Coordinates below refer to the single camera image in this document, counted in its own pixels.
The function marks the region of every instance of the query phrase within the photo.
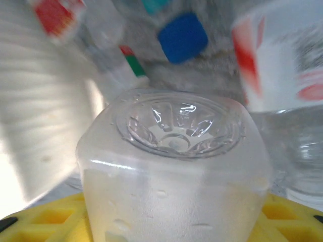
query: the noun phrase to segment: clear bottle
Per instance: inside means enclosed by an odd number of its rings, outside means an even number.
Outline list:
[[[100,75],[96,83],[107,103],[123,91],[148,86],[149,79],[128,46],[119,46],[126,20],[111,0],[86,0],[88,12],[80,39]]]
[[[197,56],[208,43],[207,34],[187,0],[113,0],[126,18],[156,28],[157,38],[171,63]]]
[[[245,108],[184,92],[123,93],[77,156],[94,242],[245,242],[272,182]]]
[[[286,161],[287,197],[323,211],[323,2],[233,4],[248,109],[272,158]]]

